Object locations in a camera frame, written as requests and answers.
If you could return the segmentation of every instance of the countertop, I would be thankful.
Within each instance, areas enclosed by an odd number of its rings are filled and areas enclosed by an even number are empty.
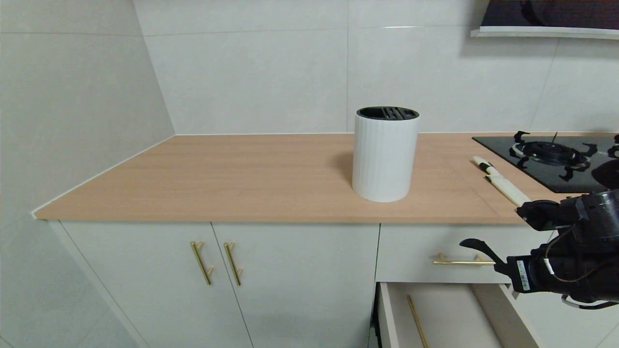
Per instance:
[[[74,188],[38,219],[522,224],[470,160],[531,199],[561,200],[472,136],[419,134],[409,195],[376,203],[351,186],[353,134],[175,136]]]

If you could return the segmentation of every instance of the gold cabinet handle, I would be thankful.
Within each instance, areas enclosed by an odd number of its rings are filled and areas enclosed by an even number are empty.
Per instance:
[[[204,263],[202,262],[202,258],[200,257],[200,249],[202,248],[202,245],[204,245],[204,242],[201,241],[200,243],[196,244],[196,242],[192,241],[189,244],[191,245],[191,249],[194,251],[194,255],[196,255],[197,263],[198,265],[200,265],[200,270],[202,271],[202,275],[204,276],[204,279],[206,279],[206,284],[210,285],[209,276],[211,273],[213,273],[213,267],[204,269]]]
[[[477,254],[472,261],[456,261],[456,260],[448,260],[445,258],[445,254],[438,253],[438,259],[432,261],[433,264],[456,264],[456,265],[465,265],[465,266],[494,266],[494,261],[487,261],[482,259],[482,257]]]
[[[241,286],[241,273],[243,273],[243,268],[236,268],[234,264],[234,259],[232,258],[232,248],[234,248],[234,242],[232,243],[224,243],[223,248],[226,249],[226,254],[228,255],[228,261],[230,262],[230,267],[232,268],[232,274],[234,274],[234,279],[236,280],[236,285]]]
[[[417,325],[417,331],[419,332],[419,337],[422,339],[423,348],[428,348],[428,341],[425,338],[425,334],[423,333],[422,322],[419,320],[419,316],[417,316],[417,311],[415,310],[415,305],[413,304],[413,299],[410,298],[410,295],[406,295],[409,300],[410,312],[413,313],[413,319],[415,319],[415,325]]]

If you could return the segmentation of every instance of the white sticker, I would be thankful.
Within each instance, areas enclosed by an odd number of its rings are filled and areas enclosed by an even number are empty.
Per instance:
[[[527,278],[527,270],[524,269],[524,261],[518,260],[516,261],[518,265],[518,272],[520,272],[520,281],[522,282],[522,289],[524,291],[529,291],[531,287],[529,286],[529,278]]]

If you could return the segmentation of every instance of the gas stove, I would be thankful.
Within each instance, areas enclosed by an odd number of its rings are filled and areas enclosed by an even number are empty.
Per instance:
[[[594,193],[619,188],[616,136],[473,137],[554,193]]]

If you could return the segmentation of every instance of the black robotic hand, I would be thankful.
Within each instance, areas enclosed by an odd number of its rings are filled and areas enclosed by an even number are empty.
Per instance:
[[[558,236],[531,250],[530,255],[501,260],[481,240],[461,246],[479,250],[495,262],[495,271],[508,276],[520,293],[554,292],[582,309],[601,309],[619,303],[619,189],[553,201],[527,202],[516,212],[538,231],[557,230]],[[576,305],[599,300],[600,305]]]

